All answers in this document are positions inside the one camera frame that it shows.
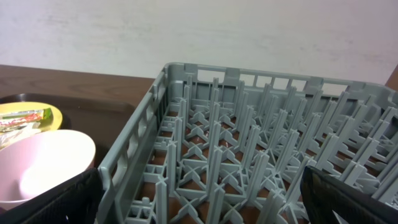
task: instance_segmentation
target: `black object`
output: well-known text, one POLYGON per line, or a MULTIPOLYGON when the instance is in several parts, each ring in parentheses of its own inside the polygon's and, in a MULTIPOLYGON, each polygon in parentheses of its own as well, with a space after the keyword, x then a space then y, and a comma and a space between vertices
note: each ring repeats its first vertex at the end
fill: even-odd
POLYGON ((0 215, 7 224, 93 224, 103 186, 92 168, 0 215))
POLYGON ((312 224, 339 224, 335 214, 350 224, 398 223, 398 211, 322 171, 307 166, 300 184, 312 224))
POLYGON ((89 135, 95 142, 94 166, 98 167, 134 112, 128 103, 66 96, 24 93, 0 98, 0 103, 34 101, 57 107, 63 116, 61 129, 89 135))

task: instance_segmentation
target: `tray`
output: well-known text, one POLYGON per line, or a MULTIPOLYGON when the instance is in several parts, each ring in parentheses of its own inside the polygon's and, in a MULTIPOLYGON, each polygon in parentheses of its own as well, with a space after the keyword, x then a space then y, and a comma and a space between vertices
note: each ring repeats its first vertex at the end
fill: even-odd
POLYGON ((66 96, 23 93, 0 98, 0 103, 36 101, 57 107, 63 116, 61 129, 72 129, 89 135, 95 142, 94 166, 98 167, 108 153, 134 107, 123 102, 89 100, 66 96))
POLYGON ((398 208, 397 102, 372 83, 167 64, 99 166, 98 223, 308 223, 305 166, 398 208))

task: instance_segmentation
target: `gray dish rack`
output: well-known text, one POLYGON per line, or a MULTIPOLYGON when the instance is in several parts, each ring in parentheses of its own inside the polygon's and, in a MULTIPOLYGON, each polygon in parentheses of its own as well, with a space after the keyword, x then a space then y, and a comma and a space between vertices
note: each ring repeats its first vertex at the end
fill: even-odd
POLYGON ((98 168, 97 221, 308 223, 307 165, 398 209, 397 102, 373 83, 169 63, 98 168))

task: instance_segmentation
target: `wooden table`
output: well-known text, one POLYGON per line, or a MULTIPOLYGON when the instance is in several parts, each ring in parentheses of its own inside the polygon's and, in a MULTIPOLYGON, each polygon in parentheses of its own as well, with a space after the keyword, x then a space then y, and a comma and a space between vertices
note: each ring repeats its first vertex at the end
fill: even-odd
POLYGON ((154 79, 0 65, 0 98, 40 93, 118 100, 136 107, 154 79))

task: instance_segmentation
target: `gray plastic crate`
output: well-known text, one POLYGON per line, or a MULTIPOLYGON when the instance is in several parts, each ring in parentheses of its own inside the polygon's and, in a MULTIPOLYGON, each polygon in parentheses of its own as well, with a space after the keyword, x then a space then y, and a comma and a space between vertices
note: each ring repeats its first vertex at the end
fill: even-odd
POLYGON ((397 96, 372 83, 167 64, 99 166, 98 223, 308 223, 307 165, 397 208, 397 96), (202 71, 222 77, 199 81, 202 71))

